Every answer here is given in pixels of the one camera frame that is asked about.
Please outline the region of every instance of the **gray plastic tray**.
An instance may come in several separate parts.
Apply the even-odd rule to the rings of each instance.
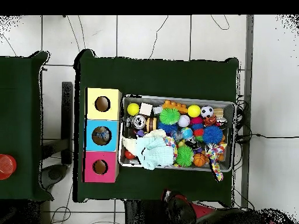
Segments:
[[[228,101],[212,101],[212,100],[195,100],[195,99],[182,99],[182,98],[165,98],[165,97],[156,97],[156,96],[133,96],[131,94],[127,94],[123,96],[121,101],[122,113],[123,115],[120,118],[120,142],[119,142],[119,163],[122,166],[127,167],[142,167],[138,161],[128,160],[125,155],[125,148],[122,144],[122,137],[133,138],[133,136],[129,136],[128,129],[124,124],[124,120],[128,117],[128,113],[126,111],[128,105],[130,103],[147,103],[153,105],[153,107],[158,107],[164,104],[165,100],[170,100],[172,102],[177,102],[181,104],[185,104],[187,108],[196,104],[200,107],[209,105],[213,108],[222,108],[223,116],[227,119],[227,128],[223,130],[225,135],[225,142],[228,144],[224,153],[224,161],[220,162],[220,169],[222,172],[228,172],[232,169],[232,165],[234,164],[234,150],[235,150],[235,122],[236,122],[236,105],[233,102]],[[176,169],[176,170],[194,170],[194,171],[211,171],[209,165],[204,165],[202,167],[197,167],[192,164],[190,167],[161,167],[160,169]]]

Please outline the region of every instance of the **stacked cubes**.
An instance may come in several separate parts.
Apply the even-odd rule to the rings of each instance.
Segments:
[[[116,180],[120,100],[117,89],[85,89],[83,182],[114,183]]]

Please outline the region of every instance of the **soccer ball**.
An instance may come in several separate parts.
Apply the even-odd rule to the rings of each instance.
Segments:
[[[210,118],[214,114],[214,109],[210,106],[204,106],[204,107],[201,108],[201,113],[200,114],[203,118],[206,118],[206,117]]]

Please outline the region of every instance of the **white ball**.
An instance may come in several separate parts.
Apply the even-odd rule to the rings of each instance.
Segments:
[[[201,113],[200,115],[203,117],[203,118],[210,118],[212,117],[214,114],[214,109],[211,107],[211,106],[204,106],[201,108]]]
[[[181,115],[178,121],[180,127],[187,127],[190,124],[190,118],[187,115]]]

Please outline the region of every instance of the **yellow box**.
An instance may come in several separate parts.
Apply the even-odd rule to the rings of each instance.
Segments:
[[[100,89],[100,88],[88,87],[87,88],[87,119],[119,120],[120,100],[121,100],[121,93],[117,89]]]

